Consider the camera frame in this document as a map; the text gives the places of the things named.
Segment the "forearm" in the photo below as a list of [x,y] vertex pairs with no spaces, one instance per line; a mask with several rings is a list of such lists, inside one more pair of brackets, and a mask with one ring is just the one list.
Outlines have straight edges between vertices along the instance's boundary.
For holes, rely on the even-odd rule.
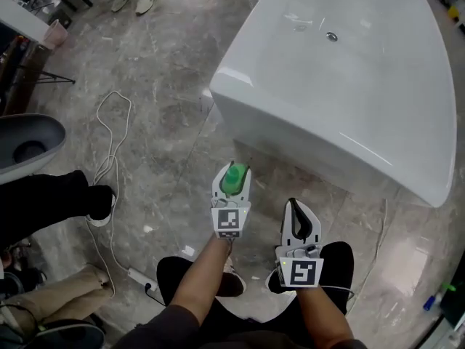
[[201,325],[221,284],[230,244],[213,235],[179,284],[170,305],[188,309]]
[[329,349],[354,338],[344,314],[321,287],[298,289],[297,297],[305,326],[318,349]]

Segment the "power strip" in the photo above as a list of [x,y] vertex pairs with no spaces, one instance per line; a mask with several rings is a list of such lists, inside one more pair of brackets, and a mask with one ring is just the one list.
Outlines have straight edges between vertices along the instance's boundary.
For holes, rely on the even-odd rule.
[[158,288],[157,282],[155,282],[153,279],[148,278],[144,274],[142,274],[140,271],[129,268],[128,269],[128,276],[130,276],[132,279],[134,279],[138,284],[143,285],[144,287],[147,286],[147,284],[150,285],[149,290],[155,292]]

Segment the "black sleeve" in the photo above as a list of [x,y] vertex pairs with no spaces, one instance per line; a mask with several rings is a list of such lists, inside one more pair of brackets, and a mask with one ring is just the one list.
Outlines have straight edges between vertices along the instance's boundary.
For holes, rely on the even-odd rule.
[[195,316],[181,306],[170,305],[147,324],[124,335],[113,349],[183,348],[197,332]]
[[338,342],[331,349],[367,349],[360,340],[346,340]]

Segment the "marble floor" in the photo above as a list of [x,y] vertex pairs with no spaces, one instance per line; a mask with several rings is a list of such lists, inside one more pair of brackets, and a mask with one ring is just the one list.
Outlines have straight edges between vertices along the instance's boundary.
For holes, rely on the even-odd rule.
[[[241,316],[267,320],[288,296],[267,292],[280,216],[294,196],[320,218],[325,243],[344,240],[355,254],[352,288],[358,293],[370,270],[384,214],[382,200],[348,193],[273,157],[235,143],[206,91],[209,79],[258,0],[162,0],[141,17],[131,0],[118,14],[111,0],[75,17],[68,40],[46,68],[76,84],[37,86],[31,111],[60,120],[68,140],[45,172],[82,169],[89,180],[106,154],[108,135],[96,119],[101,99],[118,90],[134,105],[130,132],[119,152],[121,202],[116,208],[114,249],[121,263],[155,278],[165,256],[189,246],[195,258],[211,233],[211,181],[232,159],[253,169],[253,210],[244,238],[232,254],[248,283],[246,293],[223,303]],[[389,202],[379,259],[349,315],[369,348],[408,348],[435,320],[422,305],[454,272],[464,250],[465,39],[445,10],[429,0],[448,48],[456,85],[458,154],[450,198],[439,209]],[[124,132],[127,106],[112,97],[102,117]],[[106,182],[115,184],[115,177]],[[144,232],[149,225],[153,231]],[[110,228],[95,231],[116,283],[116,296],[99,314],[120,332],[144,323],[161,307],[116,267],[109,253]],[[35,235],[50,280],[64,278],[85,262],[102,265],[84,220],[53,225]]]

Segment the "khaki pants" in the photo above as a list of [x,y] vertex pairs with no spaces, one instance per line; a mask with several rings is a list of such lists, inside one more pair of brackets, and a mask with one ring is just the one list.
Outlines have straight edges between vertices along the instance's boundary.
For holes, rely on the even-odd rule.
[[[92,265],[80,272],[48,286],[4,301],[20,305],[34,315],[40,324],[61,319],[84,319],[104,305],[112,296],[110,287],[102,286],[106,274]],[[8,307],[24,335],[35,328],[31,315],[24,310]]]

